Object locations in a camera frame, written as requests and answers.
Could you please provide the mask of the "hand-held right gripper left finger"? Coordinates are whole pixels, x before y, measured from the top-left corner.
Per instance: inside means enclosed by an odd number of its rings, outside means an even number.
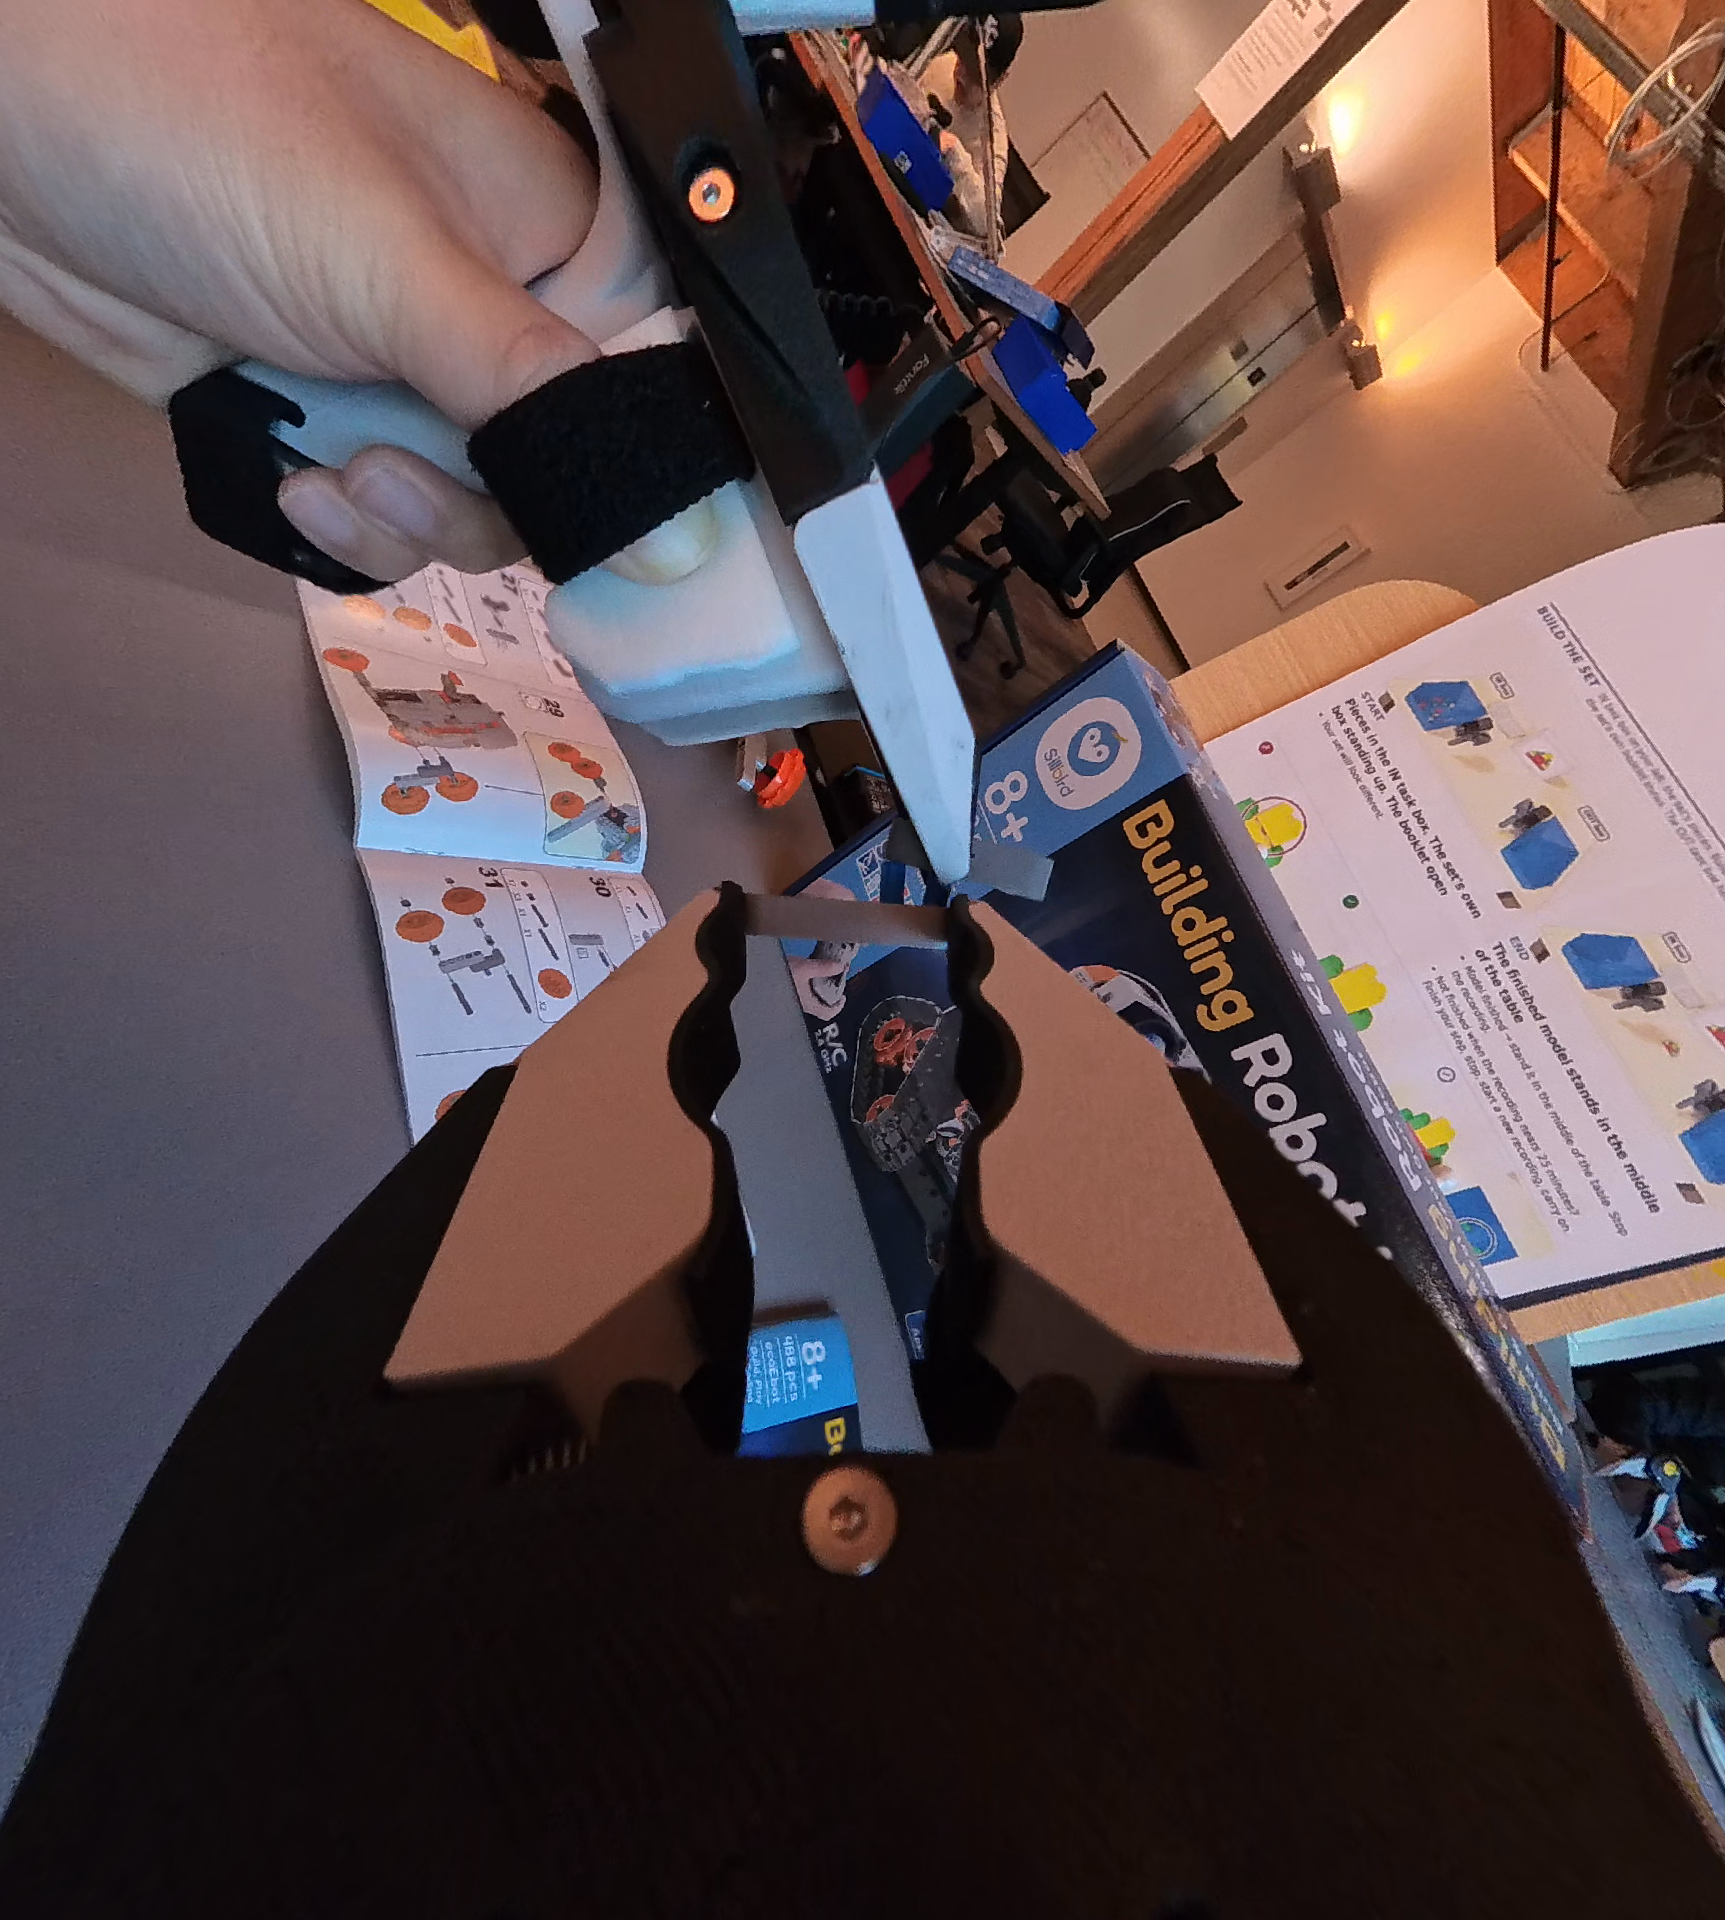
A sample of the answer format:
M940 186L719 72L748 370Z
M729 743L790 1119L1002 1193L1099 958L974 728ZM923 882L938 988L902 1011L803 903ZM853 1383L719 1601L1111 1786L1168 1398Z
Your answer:
M541 1383L590 1432L625 1383L735 1449L750 1240L717 1113L748 897L698 894L518 1061L397 1338L394 1388Z

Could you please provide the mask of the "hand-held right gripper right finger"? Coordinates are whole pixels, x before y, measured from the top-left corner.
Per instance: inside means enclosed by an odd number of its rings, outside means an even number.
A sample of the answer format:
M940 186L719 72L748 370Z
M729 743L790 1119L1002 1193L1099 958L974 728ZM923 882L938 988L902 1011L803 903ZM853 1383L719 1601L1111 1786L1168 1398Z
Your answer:
M932 1445L995 1443L1041 1380L1071 1380L1111 1435L1157 1380L1293 1378L1189 1106L1210 1089L988 909L956 901L944 931L977 1130L932 1293Z

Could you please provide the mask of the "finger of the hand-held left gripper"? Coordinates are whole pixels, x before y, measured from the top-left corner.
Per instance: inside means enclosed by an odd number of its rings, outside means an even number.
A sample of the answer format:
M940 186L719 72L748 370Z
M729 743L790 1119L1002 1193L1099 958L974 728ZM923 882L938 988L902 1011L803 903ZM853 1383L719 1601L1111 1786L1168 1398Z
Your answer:
M963 881L974 735L880 474L807 512L795 551L927 867Z

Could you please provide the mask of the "light grey holed beam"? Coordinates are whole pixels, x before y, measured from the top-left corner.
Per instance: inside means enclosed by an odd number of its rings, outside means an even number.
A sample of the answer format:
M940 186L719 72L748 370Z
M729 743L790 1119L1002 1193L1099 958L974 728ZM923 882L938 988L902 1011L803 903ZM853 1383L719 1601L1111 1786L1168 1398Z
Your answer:
M740 901L744 931L750 939L812 946L931 950L947 948L951 939L948 914L937 906L753 893L744 893Z

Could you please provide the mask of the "grey desk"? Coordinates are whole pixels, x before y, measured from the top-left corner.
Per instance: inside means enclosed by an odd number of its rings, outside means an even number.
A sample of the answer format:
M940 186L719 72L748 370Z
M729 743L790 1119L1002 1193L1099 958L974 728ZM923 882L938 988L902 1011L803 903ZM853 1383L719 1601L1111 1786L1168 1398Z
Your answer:
M297 593L0 315L0 1812L176 1430L408 1146Z

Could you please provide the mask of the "white task sheet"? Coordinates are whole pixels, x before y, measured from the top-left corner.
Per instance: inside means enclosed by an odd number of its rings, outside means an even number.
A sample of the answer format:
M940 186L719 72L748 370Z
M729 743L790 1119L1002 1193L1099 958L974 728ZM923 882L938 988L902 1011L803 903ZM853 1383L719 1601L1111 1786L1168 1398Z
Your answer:
M1725 524L1210 724L1501 1300L1725 1257Z

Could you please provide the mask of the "person's left hand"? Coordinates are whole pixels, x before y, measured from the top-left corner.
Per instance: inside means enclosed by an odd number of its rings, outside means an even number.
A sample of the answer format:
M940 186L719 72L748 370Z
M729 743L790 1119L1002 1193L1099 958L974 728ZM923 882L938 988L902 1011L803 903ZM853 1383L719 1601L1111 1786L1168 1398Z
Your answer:
M371 4L0 2L0 312L165 405L260 363L474 433L596 344L594 164Z

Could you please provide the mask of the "blue storage bin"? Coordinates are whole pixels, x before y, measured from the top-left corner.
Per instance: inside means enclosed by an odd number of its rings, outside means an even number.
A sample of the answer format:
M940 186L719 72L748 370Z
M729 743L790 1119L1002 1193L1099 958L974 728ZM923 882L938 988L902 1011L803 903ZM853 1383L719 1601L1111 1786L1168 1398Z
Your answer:
M900 180L912 204L924 214L943 213L955 196L955 180L923 114L911 106L893 69L872 65L867 71L856 114L874 156Z
M1084 402L1071 393L1062 344L1050 330L1016 315L995 343L993 358L1020 410L1059 455L1088 447L1094 424Z

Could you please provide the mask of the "blue toy box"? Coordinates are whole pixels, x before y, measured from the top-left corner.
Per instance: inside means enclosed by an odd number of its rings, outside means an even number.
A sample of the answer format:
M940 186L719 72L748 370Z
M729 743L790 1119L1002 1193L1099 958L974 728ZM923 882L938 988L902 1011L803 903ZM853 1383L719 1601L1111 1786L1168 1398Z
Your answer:
M1154 1047L1214 1085L1313 1193L1401 1270L1515 1419L1581 1522L1586 1470L1545 1372L1461 1216L1241 833L1157 670L1114 645L980 748L980 853L1046 867L1041 899L960 889ZM783 942L799 1009L911 1364L943 1266L963 1151L947 958Z

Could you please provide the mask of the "open instruction booklet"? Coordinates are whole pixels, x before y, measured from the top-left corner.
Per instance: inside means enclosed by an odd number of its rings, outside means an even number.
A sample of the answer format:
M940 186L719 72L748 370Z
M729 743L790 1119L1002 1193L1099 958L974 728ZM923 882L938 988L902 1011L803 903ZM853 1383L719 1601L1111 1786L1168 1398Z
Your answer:
M414 1141L664 922L638 782L526 565L299 584L338 723Z

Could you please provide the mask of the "black office chair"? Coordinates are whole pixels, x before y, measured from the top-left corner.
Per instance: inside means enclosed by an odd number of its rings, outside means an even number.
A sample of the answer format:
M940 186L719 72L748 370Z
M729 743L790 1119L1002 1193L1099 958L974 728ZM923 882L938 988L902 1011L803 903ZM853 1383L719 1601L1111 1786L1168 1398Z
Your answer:
M971 584L971 635L955 645L969 661L993 616L1009 640L998 663L1013 681L1027 664L1011 597L1020 572L1042 589L1059 612L1084 620L1097 602L1143 559L1232 517L1241 498L1215 455L1183 466L1161 466L1122 492L1109 495L1102 517L1068 505L1018 451L951 492L924 522L940 536L931 560Z

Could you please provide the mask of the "yellow storage bin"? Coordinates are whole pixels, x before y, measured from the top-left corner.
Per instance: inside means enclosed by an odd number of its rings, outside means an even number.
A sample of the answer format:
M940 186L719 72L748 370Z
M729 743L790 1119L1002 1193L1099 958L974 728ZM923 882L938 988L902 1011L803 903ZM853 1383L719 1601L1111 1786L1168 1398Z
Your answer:
M486 29L468 13L464 19L448 19L429 2L367 2L375 13L427 41L443 55L464 63L493 85L500 85L500 66Z

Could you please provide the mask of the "beige chair back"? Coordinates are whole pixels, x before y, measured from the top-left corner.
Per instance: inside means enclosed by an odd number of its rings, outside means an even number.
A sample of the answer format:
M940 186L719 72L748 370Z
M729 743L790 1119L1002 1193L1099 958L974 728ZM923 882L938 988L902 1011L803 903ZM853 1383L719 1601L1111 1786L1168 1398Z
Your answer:
M1210 744L1478 610L1473 597L1431 582L1398 581L1343 590L1175 677L1170 689L1197 740Z

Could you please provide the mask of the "white paper notice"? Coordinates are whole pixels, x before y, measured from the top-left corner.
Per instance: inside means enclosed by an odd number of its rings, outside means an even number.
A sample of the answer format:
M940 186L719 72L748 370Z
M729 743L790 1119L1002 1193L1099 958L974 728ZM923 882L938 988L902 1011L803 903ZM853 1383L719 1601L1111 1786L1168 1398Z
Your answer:
M1270 2L1205 72L1203 111L1230 144L1265 137L1403 10L1403 2Z

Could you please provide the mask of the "colourful toy figure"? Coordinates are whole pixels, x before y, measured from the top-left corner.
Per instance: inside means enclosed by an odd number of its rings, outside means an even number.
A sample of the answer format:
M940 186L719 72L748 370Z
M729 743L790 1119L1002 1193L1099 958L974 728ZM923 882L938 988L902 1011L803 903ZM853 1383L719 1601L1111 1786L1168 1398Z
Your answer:
M1725 1633L1725 1485L1698 1478L1676 1453L1598 1449L1595 1481L1616 1489L1664 1591L1696 1601Z

